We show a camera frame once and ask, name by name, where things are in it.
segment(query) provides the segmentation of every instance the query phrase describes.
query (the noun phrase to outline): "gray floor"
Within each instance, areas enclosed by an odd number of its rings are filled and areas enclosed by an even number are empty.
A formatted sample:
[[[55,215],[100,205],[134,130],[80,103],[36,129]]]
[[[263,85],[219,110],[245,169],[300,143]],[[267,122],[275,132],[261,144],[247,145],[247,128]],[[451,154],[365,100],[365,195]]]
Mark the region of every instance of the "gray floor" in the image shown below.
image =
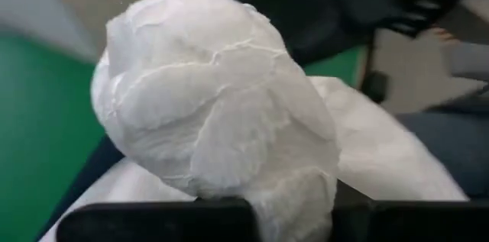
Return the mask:
[[[394,32],[381,31],[374,68],[390,77],[384,108],[394,114],[419,111],[483,85],[450,77],[441,47],[442,43],[430,32],[410,40]]]

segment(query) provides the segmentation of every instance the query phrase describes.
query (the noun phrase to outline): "white wall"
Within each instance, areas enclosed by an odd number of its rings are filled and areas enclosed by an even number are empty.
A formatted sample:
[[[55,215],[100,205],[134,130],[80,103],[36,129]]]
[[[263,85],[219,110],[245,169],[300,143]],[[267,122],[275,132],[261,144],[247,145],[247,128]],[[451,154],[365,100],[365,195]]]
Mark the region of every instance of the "white wall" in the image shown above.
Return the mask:
[[[61,0],[0,0],[0,25],[94,60],[96,46]]]

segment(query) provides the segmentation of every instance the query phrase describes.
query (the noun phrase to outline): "white fabric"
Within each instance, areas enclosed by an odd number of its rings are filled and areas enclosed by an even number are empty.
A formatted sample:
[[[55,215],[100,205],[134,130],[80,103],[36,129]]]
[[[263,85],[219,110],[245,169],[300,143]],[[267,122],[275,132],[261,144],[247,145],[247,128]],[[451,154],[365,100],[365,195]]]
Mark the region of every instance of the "white fabric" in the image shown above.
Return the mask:
[[[138,165],[120,162],[70,210],[241,195],[264,241],[323,241],[337,175],[376,199],[465,200],[381,108],[337,79],[312,81],[250,6],[137,2],[108,24],[92,101]],[[43,242],[54,241],[54,228]]]

